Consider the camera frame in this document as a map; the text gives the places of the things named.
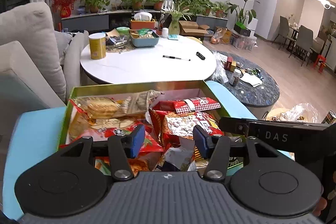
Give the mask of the person's right hand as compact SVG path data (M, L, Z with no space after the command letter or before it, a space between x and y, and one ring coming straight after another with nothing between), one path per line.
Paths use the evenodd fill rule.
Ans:
M327 200L321 197L313 210L313 215L315 217L319 217L321 215L321 211L323 211L326 208L326 206L327 206Z

